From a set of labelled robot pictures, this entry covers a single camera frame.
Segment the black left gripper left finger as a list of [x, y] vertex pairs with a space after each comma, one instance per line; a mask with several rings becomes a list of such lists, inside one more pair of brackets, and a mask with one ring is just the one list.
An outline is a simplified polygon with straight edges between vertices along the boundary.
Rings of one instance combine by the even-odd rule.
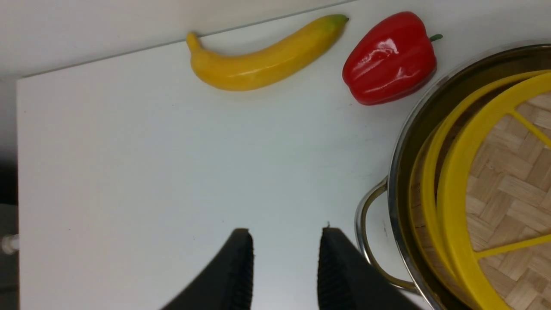
[[254, 246], [248, 229], [236, 228], [210, 263], [164, 310], [249, 310]]

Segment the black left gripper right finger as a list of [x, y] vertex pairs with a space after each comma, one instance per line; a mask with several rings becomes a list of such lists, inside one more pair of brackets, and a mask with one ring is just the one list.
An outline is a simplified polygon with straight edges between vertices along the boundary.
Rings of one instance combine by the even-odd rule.
[[321, 310], [418, 310], [378, 273], [335, 227], [319, 244], [317, 299]]

